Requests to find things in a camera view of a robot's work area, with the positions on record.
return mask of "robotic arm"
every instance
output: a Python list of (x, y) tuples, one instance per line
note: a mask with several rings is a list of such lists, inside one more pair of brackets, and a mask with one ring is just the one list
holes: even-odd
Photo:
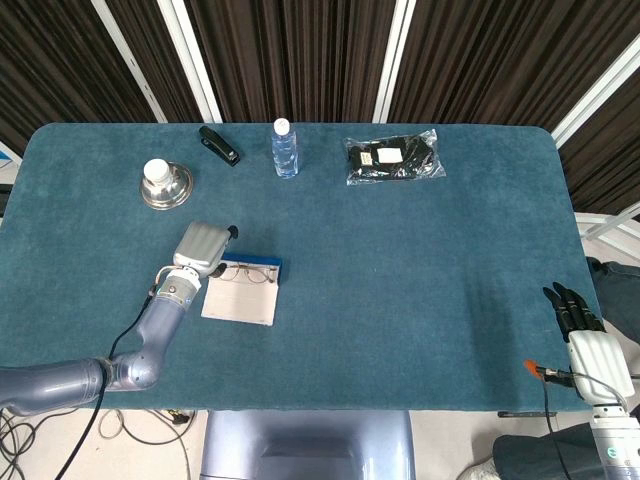
[(575, 386), (593, 406), (590, 425), (608, 480), (640, 479), (640, 425), (627, 412), (626, 397), (635, 393), (616, 338), (606, 333), (584, 299), (559, 283), (544, 288), (567, 343), (571, 372), (534, 366), (536, 376)]
[(220, 259), (229, 239), (237, 236), (235, 226), (223, 229), (191, 223), (175, 251), (174, 265), (158, 272), (136, 323), (142, 338), (139, 351), (50, 365), (0, 367), (0, 408), (26, 416), (81, 405), (98, 397), (103, 382), (107, 391), (114, 392), (152, 387), (176, 330), (200, 290), (200, 279), (224, 271), (226, 265)]

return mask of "table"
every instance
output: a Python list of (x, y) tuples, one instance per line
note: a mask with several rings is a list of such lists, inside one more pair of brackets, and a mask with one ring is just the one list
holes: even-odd
[[(428, 125), (297, 124), (300, 174), (278, 178), (270, 125), (52, 124), (24, 156), (0, 228), (0, 365), (104, 356), (192, 220), (239, 227), (228, 251), (283, 259), (273, 327), (200, 317), (199, 295), (158, 384), (107, 407), (540, 410), (534, 358), (566, 367), (543, 285), (597, 310), (551, 136), (436, 125), (447, 176), (347, 186), (345, 137)], [(147, 207), (154, 157), (188, 166), (182, 206)], [(121, 351), (137, 345), (134, 336)], [(584, 408), (552, 389), (555, 410)]]

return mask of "orange tip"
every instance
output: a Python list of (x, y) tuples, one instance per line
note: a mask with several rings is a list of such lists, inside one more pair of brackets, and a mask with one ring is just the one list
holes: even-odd
[(524, 367), (529, 370), (529, 373), (536, 377), (538, 380), (542, 380), (542, 375), (538, 373), (538, 364), (533, 360), (525, 360)]

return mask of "water bottle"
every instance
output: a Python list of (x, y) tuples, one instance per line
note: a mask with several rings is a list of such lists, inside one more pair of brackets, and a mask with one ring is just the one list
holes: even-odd
[(289, 120), (279, 118), (273, 122), (271, 149), (276, 173), (282, 178), (291, 178), (298, 174), (298, 150), (296, 132), (291, 129)]

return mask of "dark striped curtain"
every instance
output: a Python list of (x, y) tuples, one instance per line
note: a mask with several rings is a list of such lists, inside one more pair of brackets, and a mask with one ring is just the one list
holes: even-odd
[(638, 0), (418, 0), (389, 121), (552, 130), (638, 33)]
[(202, 122), (158, 3), (107, 0), (122, 35), (169, 122)]
[(0, 1), (0, 138), (50, 122), (155, 122), (90, 2)]
[(560, 156), (576, 211), (616, 214), (640, 201), (640, 71), (569, 138)]
[(394, 0), (191, 0), (229, 122), (370, 122)]

